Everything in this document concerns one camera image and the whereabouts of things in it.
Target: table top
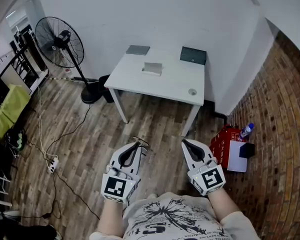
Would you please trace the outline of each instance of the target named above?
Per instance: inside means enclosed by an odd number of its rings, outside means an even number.
[[[180,60],[179,50],[150,48],[146,55],[124,54],[104,84],[107,88],[204,104],[205,66]],[[147,63],[162,63],[161,76],[142,73]],[[196,95],[189,94],[195,89]]]

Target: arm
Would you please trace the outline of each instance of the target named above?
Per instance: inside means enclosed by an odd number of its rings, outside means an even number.
[[[106,199],[97,231],[109,236],[122,238],[124,235],[122,214],[122,203]]]
[[[219,222],[229,214],[240,212],[223,187],[209,193],[208,197]]]

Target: fan base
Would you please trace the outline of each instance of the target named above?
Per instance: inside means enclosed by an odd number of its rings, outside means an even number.
[[[99,82],[90,83],[89,89],[91,89],[91,92],[88,91],[87,87],[84,87],[81,92],[81,100],[86,104],[95,103],[102,97],[99,92]]]

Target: white table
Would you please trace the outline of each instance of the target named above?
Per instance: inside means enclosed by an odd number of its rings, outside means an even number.
[[[128,123],[118,90],[151,95],[192,105],[181,136],[185,137],[205,96],[205,66],[180,60],[181,47],[177,50],[150,48],[147,55],[124,54],[104,84],[109,88],[122,120]],[[161,76],[142,73],[148,63],[162,63]],[[189,94],[195,89],[196,95]]]

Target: wooden floor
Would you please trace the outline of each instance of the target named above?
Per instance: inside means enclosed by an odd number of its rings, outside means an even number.
[[[62,75],[59,69],[55,77]],[[83,120],[89,108],[80,99],[82,83],[46,80],[41,86],[42,136],[46,149],[64,133],[71,132]],[[114,103],[104,98],[92,105],[85,122],[71,135],[62,138],[49,150],[59,157],[58,174],[80,194],[92,210],[100,215],[104,198],[100,195],[102,176],[115,150],[138,136],[150,144],[146,157],[142,157],[139,175],[141,182],[132,199],[143,199],[150,193],[177,193],[191,190],[187,167],[181,149],[181,131],[191,106],[188,104],[151,97],[122,93],[122,102],[130,118],[123,123]],[[39,95],[36,93],[21,121],[30,142],[40,146]],[[212,117],[212,107],[203,106],[190,129],[188,137],[209,144],[221,129],[223,120]],[[10,186],[8,200],[23,216],[41,216],[51,211],[55,194],[53,175],[48,172],[42,154],[27,145],[16,165],[18,172]],[[56,199],[60,203],[61,219],[52,216],[24,218],[30,225],[52,224],[66,240],[88,239],[96,229],[98,220],[83,202],[55,177]]]

